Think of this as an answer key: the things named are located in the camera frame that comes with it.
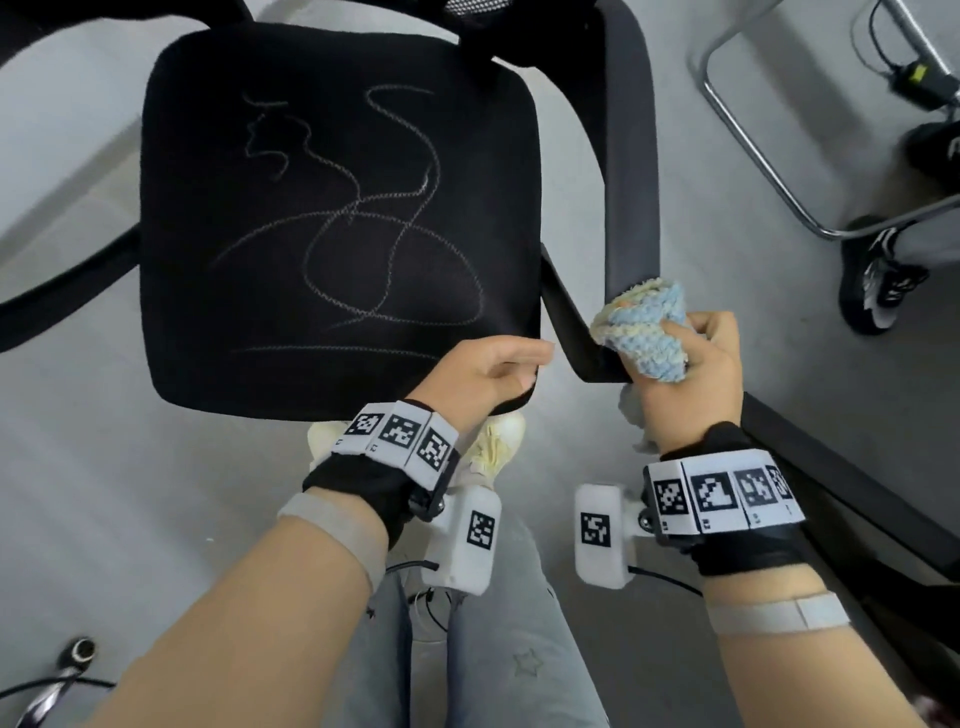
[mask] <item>office chair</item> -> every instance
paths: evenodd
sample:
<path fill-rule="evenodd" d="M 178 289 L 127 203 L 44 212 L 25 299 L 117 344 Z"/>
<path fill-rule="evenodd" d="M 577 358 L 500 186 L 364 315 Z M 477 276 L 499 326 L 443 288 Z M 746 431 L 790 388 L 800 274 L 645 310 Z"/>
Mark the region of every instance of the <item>office chair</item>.
<path fill-rule="evenodd" d="M 606 187 L 607 300 L 660 267 L 653 85 L 623 0 L 371 0 L 457 35 L 254 22 L 240 0 L 13 0 L 33 36 L 96 17 L 196 18 L 147 86 L 141 219 L 0 303 L 0 352 L 140 266 L 166 400 L 345 420 L 403 397 L 458 341 L 540 335 L 577 375 L 627 381 L 540 242 L 539 68 L 580 118 Z M 515 409 L 529 394 L 500 411 Z"/>

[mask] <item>dishcloth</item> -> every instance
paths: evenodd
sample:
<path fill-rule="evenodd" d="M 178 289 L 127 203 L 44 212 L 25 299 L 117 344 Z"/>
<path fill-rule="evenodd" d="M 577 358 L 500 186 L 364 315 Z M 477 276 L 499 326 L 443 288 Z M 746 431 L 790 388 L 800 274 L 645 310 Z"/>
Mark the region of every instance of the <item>dishcloth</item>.
<path fill-rule="evenodd" d="M 605 305 L 590 325 L 590 336 L 625 354 L 642 375 L 683 381 L 686 352 L 660 326 L 664 319 L 686 326 L 684 288 L 673 280 L 651 279 Z"/>

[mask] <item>black glove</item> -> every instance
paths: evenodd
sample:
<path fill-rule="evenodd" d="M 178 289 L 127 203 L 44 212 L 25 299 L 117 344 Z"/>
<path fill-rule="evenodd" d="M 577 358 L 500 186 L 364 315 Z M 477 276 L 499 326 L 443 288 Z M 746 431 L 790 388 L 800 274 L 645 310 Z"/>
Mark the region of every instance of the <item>black glove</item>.
<path fill-rule="evenodd" d="M 699 443 L 667 452 L 660 460 L 679 460 L 754 447 L 738 426 L 719 423 L 711 427 Z M 796 534 L 795 523 L 717 533 L 694 539 L 691 545 L 683 546 L 681 552 L 691 556 L 703 576 L 785 567 L 805 561 L 794 544 Z"/>
<path fill-rule="evenodd" d="M 416 484 L 406 473 L 362 455 L 331 454 L 303 480 L 303 490 L 324 488 L 361 497 L 383 521 L 390 548 L 413 518 L 410 496 Z"/>

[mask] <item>sneaker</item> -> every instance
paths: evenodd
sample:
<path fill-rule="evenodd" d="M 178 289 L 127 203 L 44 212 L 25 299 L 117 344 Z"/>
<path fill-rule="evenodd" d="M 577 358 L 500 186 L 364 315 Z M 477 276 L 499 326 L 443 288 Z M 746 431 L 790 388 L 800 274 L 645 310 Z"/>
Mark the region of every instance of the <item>sneaker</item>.
<path fill-rule="evenodd" d="M 313 462 L 310 463 L 311 471 L 329 457 L 333 444 L 347 430 L 347 425 L 349 425 L 348 422 L 334 420 L 314 423 L 306 431 L 306 444 L 310 447 L 310 455 L 313 457 Z"/>
<path fill-rule="evenodd" d="M 460 459 L 454 484 L 482 485 L 493 490 L 493 481 L 514 459 L 526 431 L 527 421 L 519 412 L 489 417 Z"/>
<path fill-rule="evenodd" d="M 861 217 L 850 227 L 866 228 L 879 222 L 882 218 Z M 857 333 L 876 336 L 889 331 L 897 321 L 904 297 L 930 275 L 921 265 L 904 265 L 894 260 L 899 234 L 897 228 L 887 228 L 842 243 L 840 313 Z"/>
<path fill-rule="evenodd" d="M 947 194 L 960 192 L 960 122 L 921 124 L 903 138 L 903 151 L 911 167 Z"/>

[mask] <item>chair seat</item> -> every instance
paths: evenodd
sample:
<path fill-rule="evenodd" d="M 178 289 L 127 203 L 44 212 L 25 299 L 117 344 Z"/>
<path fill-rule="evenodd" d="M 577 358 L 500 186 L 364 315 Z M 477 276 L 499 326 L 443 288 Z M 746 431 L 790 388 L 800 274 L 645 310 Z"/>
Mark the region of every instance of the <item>chair seat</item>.
<path fill-rule="evenodd" d="M 147 88 L 140 225 L 150 371 L 182 406 L 349 419 L 463 339 L 540 334 L 533 100 L 435 38 L 181 38 Z"/>

